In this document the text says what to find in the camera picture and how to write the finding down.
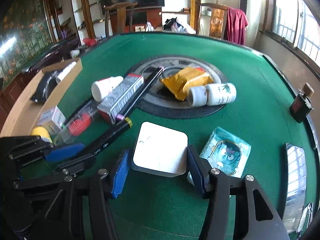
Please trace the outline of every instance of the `cartoon face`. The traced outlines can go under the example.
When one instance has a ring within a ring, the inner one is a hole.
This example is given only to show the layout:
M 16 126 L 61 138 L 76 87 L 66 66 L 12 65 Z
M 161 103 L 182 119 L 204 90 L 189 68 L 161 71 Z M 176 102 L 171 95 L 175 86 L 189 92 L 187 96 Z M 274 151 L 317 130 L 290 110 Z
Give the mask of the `cartoon face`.
M 227 175 L 236 173 L 240 159 L 240 147 L 227 140 L 219 141 L 212 147 L 211 155 L 208 157 L 209 162 L 214 165 L 213 168 L 218 168 Z

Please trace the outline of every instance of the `orange packet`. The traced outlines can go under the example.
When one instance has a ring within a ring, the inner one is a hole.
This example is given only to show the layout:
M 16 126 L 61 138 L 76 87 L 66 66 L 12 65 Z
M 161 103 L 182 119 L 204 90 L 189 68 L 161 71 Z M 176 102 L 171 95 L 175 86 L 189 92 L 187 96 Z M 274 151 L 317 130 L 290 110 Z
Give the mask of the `orange packet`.
M 186 67 L 175 75 L 160 80 L 177 100 L 183 101 L 190 87 L 204 86 L 213 83 L 211 76 L 202 68 Z

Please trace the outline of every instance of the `pink towel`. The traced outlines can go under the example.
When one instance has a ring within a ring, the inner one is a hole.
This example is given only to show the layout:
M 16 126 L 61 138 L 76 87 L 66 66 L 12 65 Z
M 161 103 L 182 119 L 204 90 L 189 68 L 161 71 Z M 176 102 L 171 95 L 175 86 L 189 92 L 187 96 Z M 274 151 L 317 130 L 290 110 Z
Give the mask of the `pink towel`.
M 247 26 L 249 26 L 249 22 L 244 11 L 229 7 L 227 17 L 227 40 L 244 45 L 245 29 Z

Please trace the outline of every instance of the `wooden bottle cap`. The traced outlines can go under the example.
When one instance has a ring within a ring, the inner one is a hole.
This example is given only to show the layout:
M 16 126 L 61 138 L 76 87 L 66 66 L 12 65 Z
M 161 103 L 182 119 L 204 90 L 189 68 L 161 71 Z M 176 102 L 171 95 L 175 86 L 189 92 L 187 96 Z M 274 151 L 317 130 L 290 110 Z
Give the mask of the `wooden bottle cap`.
M 314 93 L 313 88 L 308 83 L 304 84 L 302 90 L 306 94 L 307 97 L 312 97 L 312 95 Z

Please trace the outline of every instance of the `white square box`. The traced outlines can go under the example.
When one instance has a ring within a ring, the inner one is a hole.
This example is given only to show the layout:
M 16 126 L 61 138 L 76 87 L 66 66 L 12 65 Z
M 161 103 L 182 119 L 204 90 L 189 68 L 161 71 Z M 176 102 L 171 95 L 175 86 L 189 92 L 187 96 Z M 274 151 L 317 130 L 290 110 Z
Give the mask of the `white square box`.
M 165 177 L 186 172 L 188 136 L 154 123 L 141 125 L 131 167 Z

